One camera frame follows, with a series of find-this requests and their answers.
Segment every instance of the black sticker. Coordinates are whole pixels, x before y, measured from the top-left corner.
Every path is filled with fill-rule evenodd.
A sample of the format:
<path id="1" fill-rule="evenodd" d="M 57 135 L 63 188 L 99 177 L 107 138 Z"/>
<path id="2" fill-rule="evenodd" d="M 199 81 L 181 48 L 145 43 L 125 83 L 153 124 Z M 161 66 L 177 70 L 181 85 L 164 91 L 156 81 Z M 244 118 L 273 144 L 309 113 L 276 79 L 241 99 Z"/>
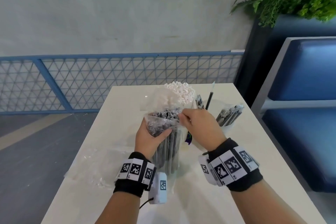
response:
<path id="1" fill-rule="evenodd" d="M 202 167 L 204 173 L 209 174 L 208 169 L 205 165 L 201 164 L 201 167 Z"/>
<path id="2" fill-rule="evenodd" d="M 214 170 L 216 171 L 220 179 L 223 179 L 229 175 L 228 172 L 225 170 L 223 164 L 219 164 L 218 166 L 214 167 Z"/>
<path id="3" fill-rule="evenodd" d="M 125 164 L 121 167 L 120 172 L 121 172 L 121 173 L 127 173 L 130 165 L 131 165 L 130 163 L 125 163 Z"/>
<path id="4" fill-rule="evenodd" d="M 132 164 L 130 174 L 139 175 L 140 174 L 141 165 Z"/>
<path id="5" fill-rule="evenodd" d="M 224 161 L 224 164 L 229 169 L 231 174 L 238 171 L 241 168 L 240 164 L 234 157 L 231 157 L 228 160 Z"/>
<path id="6" fill-rule="evenodd" d="M 153 169 L 147 168 L 146 173 L 145 173 L 145 178 L 150 180 L 152 173 L 153 173 Z"/>
<path id="7" fill-rule="evenodd" d="M 249 154 L 247 154 L 246 151 L 241 151 L 239 152 L 239 154 L 241 155 L 241 157 L 246 161 L 246 163 L 250 163 L 253 161 L 253 159 L 250 157 Z"/>
<path id="8" fill-rule="evenodd" d="M 166 181 L 160 181 L 160 190 L 166 190 Z"/>

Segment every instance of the black cable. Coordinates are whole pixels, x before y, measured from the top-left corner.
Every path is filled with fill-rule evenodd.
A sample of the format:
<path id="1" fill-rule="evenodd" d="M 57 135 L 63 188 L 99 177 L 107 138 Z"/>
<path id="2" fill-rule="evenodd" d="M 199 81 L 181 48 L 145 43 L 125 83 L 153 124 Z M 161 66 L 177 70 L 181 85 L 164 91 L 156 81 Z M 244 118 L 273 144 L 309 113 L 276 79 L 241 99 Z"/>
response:
<path id="1" fill-rule="evenodd" d="M 152 201 L 152 200 L 154 200 L 154 198 L 152 197 L 152 198 L 150 198 L 150 199 L 148 199 L 145 203 L 143 203 L 141 206 L 140 206 L 140 208 L 139 209 L 141 209 L 141 207 L 143 207 L 145 204 L 147 204 L 149 201 Z"/>

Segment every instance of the blue bench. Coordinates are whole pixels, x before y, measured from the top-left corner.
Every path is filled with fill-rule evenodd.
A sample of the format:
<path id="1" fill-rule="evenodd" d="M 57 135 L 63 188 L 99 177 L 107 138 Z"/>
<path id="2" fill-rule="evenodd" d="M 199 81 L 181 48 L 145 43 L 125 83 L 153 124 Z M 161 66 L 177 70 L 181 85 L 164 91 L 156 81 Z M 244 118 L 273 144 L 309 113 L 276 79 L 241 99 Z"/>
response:
<path id="1" fill-rule="evenodd" d="M 262 120 L 314 191 L 336 192 L 336 39 L 286 41 Z"/>

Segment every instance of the white wall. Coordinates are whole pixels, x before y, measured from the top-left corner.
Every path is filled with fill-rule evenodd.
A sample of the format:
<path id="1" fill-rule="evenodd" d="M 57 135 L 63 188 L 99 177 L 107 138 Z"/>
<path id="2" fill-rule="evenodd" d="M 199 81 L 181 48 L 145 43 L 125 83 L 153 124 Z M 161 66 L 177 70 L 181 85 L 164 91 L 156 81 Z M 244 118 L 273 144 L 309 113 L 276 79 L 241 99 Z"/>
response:
<path id="1" fill-rule="evenodd" d="M 0 0 L 0 56 L 244 49 L 234 0 Z"/>

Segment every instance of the white table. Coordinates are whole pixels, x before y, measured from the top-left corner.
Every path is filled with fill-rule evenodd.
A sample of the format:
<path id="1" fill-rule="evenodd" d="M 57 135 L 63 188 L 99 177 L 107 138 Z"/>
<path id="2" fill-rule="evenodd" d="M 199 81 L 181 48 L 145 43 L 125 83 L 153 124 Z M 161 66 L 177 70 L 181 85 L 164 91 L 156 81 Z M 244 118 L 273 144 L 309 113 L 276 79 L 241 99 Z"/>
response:
<path id="1" fill-rule="evenodd" d="M 211 84 L 192 85 L 197 94 L 206 100 Z M 134 137 L 144 112 L 140 103 L 155 86 L 114 86 L 93 123 L 79 151 L 87 145 L 111 147 L 134 146 Z M 220 101 L 244 103 L 245 109 L 228 132 L 260 163 L 265 180 L 309 224 L 324 224 L 320 213 L 313 205 L 276 147 L 267 136 L 243 98 L 231 83 L 217 84 L 209 111 L 217 116 Z M 174 194 L 164 205 L 146 205 L 139 213 L 138 223 L 244 223 L 227 188 L 207 183 L 197 158 L 205 150 L 191 144 L 181 148 L 180 171 Z M 93 187 L 65 178 L 42 224 L 81 223 L 92 224 L 101 214 L 112 195 L 112 190 Z M 147 192 L 141 203 L 147 200 Z"/>

